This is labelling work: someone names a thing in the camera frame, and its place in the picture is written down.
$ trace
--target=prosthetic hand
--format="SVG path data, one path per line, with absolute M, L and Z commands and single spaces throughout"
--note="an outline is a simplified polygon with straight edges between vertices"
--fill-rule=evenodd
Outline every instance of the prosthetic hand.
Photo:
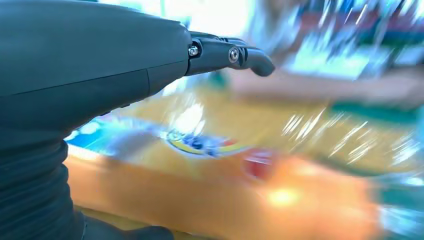
M 274 70 L 240 39 L 125 7 L 0 0 L 0 23 L 0 239 L 172 239 L 161 228 L 122 232 L 75 211 L 63 138 L 183 76 Z

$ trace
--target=person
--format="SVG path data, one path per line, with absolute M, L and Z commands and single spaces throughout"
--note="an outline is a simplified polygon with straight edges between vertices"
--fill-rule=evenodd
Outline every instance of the person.
M 307 0 L 238 0 L 226 9 L 238 9 L 237 16 L 224 13 L 221 16 L 234 19 L 214 21 L 203 15 L 195 31 L 207 31 L 216 35 L 240 37 L 250 44 L 260 46 L 278 66 L 289 52 L 296 51 L 305 35 L 295 18 L 299 5 Z M 269 77 L 259 77 L 250 70 L 228 69 L 224 74 L 229 80 L 234 96 L 244 100 L 293 100 L 352 102 L 365 106 L 386 106 L 413 109 L 424 104 L 424 82 L 419 67 L 391 70 L 379 79 L 360 81 L 337 80 L 329 77 L 304 76 L 278 68 Z

